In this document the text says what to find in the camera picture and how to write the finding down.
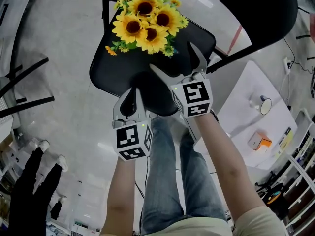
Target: blue jeans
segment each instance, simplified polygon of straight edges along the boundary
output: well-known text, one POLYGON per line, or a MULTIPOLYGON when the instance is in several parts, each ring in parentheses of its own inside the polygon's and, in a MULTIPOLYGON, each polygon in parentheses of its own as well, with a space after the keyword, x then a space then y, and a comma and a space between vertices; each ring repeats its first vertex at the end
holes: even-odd
POLYGON ((154 118, 150 173, 145 192, 141 235, 159 232, 183 219, 211 217, 226 220, 221 200, 203 156, 193 150, 189 133, 180 144, 186 214, 176 186, 175 147, 166 120, 154 118))

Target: jeans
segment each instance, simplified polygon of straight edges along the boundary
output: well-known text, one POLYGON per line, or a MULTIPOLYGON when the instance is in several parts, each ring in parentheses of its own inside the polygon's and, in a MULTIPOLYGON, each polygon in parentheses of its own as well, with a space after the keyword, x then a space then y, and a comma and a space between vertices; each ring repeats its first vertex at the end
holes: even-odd
POLYGON ((184 186, 186 214, 179 201, 176 186, 175 147, 166 120, 154 118, 150 152, 150 173, 145 192, 141 235, 159 232, 183 219, 211 217, 226 221, 222 203, 208 172, 206 161, 193 150, 189 134, 180 144, 181 173, 184 186))
POLYGON ((62 167, 55 164, 44 182, 34 191, 36 172, 43 151, 38 147, 26 162, 20 178, 16 181, 10 203, 9 234, 24 235, 31 227, 33 235, 46 235, 46 215, 51 197, 56 190, 62 167))

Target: cup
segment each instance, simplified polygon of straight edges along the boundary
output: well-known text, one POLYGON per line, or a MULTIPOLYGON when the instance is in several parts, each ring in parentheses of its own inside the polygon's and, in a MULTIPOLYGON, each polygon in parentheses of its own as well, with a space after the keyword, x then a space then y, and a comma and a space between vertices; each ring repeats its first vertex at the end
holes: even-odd
POLYGON ((261 93, 253 93, 250 98, 250 105, 257 111, 259 111, 262 115, 266 115, 271 109, 272 101, 270 98, 262 95, 261 93))

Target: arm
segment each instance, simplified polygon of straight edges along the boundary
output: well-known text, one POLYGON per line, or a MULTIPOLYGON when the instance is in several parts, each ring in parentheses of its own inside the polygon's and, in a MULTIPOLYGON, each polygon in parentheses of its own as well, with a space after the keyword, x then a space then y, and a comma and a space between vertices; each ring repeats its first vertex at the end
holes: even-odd
POLYGON ((265 206, 250 181, 242 156, 214 116, 197 116, 195 121, 216 168, 233 220, 253 208, 265 206))
POLYGON ((135 160, 118 158, 107 199, 107 215, 101 234, 132 235, 134 217, 135 160))

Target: gray floor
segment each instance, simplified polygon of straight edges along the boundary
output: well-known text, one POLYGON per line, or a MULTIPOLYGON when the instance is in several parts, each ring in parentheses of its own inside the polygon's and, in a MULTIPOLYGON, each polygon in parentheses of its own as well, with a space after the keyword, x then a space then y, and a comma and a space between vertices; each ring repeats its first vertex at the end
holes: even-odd
MULTIPOLYGON (((180 11, 210 31, 217 39, 217 46, 227 52, 240 26, 234 16, 218 0, 181 1, 180 11)), ((37 0, 23 30, 17 62, 17 65, 28 67, 44 56, 49 57, 50 61, 24 79, 17 89, 28 100, 51 94, 56 100, 21 112, 22 128, 31 136, 47 139, 53 157, 57 154, 67 157, 69 172, 63 175, 57 191, 70 198, 62 208, 59 220, 69 220, 69 214, 74 214, 75 219, 88 223, 92 228, 100 228, 104 223, 108 188, 117 160, 109 136, 117 98, 97 89, 89 79, 89 68, 103 36, 101 3, 101 0, 37 0), (78 200, 74 198, 77 193, 81 194, 78 200)), ((310 39, 295 40, 297 35, 308 32, 302 16, 305 15, 299 12, 286 40, 293 49, 296 62, 310 70, 315 60, 306 63, 306 57, 315 55, 314 43, 310 39)), ((249 38, 242 30, 231 54, 249 45, 249 38)), ((279 89, 285 76, 285 56, 293 60, 290 49, 281 40, 240 62, 254 60, 279 89)), ((222 69, 229 76, 231 68, 222 69)), ((306 107, 311 116, 315 114, 315 102, 309 89, 311 77, 293 65, 289 104, 294 117, 301 107, 306 107)), ((283 99, 288 98, 288 90, 286 79, 281 91, 283 99)), ((253 182, 268 175, 268 171, 254 168, 249 168, 249 172, 253 182)), ((145 173, 146 159, 137 160, 136 180, 143 191, 145 173)), ((177 175, 183 200, 179 171, 177 175)), ((142 197, 136 191, 135 229, 142 204, 142 197)))

